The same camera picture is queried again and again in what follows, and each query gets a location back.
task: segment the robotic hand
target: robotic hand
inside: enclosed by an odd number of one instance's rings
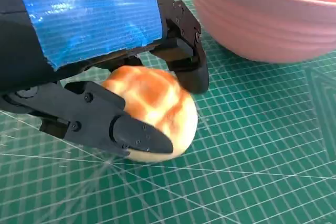
[[[114,71],[122,65],[142,65],[137,54],[149,51],[167,63],[186,90],[207,91],[199,22],[182,1],[157,0],[157,5],[162,39],[54,70],[44,57],[23,0],[0,0],[0,110],[37,116],[42,132],[121,156],[129,155],[128,149],[172,153],[170,139],[130,117],[121,97],[90,81],[60,84],[91,67]]]

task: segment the screw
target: screw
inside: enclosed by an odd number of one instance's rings
[[[80,122],[73,122],[72,124],[71,124],[71,130],[72,131],[80,131],[80,128],[81,128],[81,124],[80,124]]]
[[[196,39],[197,43],[200,41],[200,34],[199,33],[196,33],[195,39]]]
[[[86,102],[92,102],[92,101],[93,101],[93,94],[91,94],[91,93],[86,93],[86,94],[84,95],[84,100],[85,100]]]

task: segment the green cutting mat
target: green cutting mat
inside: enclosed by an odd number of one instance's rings
[[[132,163],[0,113],[0,223],[335,224],[336,54],[269,65],[202,40],[210,90],[195,97],[196,138],[175,160]]]

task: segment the blue tape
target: blue tape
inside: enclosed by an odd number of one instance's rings
[[[23,0],[43,53],[61,66],[162,38],[156,0]]]

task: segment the bread roll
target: bread roll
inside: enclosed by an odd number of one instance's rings
[[[155,126],[173,143],[171,154],[129,149],[129,159],[165,161],[181,155],[191,145],[197,128],[196,106],[191,95],[170,73],[161,69],[123,66],[115,70],[102,86],[125,99],[124,110],[132,117]]]

